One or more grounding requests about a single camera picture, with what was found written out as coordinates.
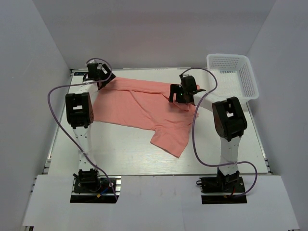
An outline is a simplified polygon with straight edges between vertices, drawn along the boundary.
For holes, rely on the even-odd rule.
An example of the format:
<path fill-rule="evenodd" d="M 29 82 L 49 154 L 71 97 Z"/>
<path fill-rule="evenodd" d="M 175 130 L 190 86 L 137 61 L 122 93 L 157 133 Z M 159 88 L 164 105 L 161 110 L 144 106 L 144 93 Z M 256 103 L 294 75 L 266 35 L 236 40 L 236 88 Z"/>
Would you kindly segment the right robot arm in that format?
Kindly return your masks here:
<path fill-rule="evenodd" d="M 230 191 L 239 178 L 238 149 L 247 129 L 247 121 L 237 97 L 224 98 L 213 94 L 218 86 L 206 91 L 198 89 L 193 76 L 180 75 L 180 84 L 171 84 L 169 102 L 193 104 L 213 113 L 214 126 L 220 137 L 221 154 L 217 168 L 217 185 L 223 192 Z"/>

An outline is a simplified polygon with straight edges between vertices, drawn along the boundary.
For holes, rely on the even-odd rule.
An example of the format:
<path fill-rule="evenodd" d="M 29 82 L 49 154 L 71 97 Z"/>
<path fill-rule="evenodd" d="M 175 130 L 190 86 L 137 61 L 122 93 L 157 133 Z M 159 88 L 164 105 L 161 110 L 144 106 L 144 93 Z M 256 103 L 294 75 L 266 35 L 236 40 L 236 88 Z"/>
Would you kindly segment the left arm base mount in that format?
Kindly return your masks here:
<path fill-rule="evenodd" d="M 74 178 L 73 187 L 70 197 L 70 203 L 73 204 L 115 204 L 120 195 L 121 177 L 111 177 L 110 181 L 106 177 L 98 177 L 99 182 L 96 186 L 81 184 Z"/>

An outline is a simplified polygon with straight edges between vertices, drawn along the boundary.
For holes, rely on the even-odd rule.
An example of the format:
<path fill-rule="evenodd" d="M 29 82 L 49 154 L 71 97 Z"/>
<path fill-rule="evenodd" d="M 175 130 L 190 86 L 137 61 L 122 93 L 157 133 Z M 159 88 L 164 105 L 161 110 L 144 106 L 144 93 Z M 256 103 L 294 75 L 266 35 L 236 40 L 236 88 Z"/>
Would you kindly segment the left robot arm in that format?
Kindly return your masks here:
<path fill-rule="evenodd" d="M 65 96 L 66 118 L 78 144 L 79 171 L 74 176 L 81 186 L 91 192 L 97 192 L 102 186 L 99 172 L 91 153 L 91 125 L 94 121 L 91 96 L 104 88 L 116 76 L 108 62 L 101 58 L 92 58 L 86 62 L 88 72 L 83 84 L 74 93 Z"/>

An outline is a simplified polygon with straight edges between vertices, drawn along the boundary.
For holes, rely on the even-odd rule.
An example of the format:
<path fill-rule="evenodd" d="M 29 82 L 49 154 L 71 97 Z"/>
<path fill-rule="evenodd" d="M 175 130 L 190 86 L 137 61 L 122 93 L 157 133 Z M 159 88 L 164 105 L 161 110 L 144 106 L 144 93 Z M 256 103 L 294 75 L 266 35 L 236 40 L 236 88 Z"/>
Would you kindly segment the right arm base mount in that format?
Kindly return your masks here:
<path fill-rule="evenodd" d="M 203 205 L 223 205 L 223 204 L 246 204 L 246 195 L 238 196 L 245 192 L 244 181 L 239 177 L 237 182 L 223 189 L 218 185 L 216 177 L 202 177 L 196 181 L 196 185 L 201 190 L 201 200 Z"/>

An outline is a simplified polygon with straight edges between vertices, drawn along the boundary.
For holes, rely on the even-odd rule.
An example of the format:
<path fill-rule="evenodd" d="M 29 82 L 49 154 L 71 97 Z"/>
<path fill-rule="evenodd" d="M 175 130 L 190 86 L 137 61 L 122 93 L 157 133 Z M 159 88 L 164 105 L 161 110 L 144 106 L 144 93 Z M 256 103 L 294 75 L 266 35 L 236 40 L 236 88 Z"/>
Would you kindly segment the pink t shirt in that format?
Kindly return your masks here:
<path fill-rule="evenodd" d="M 116 77 L 93 105 L 94 120 L 154 131 L 150 143 L 179 158 L 189 141 L 195 106 L 169 102 L 170 84 Z"/>

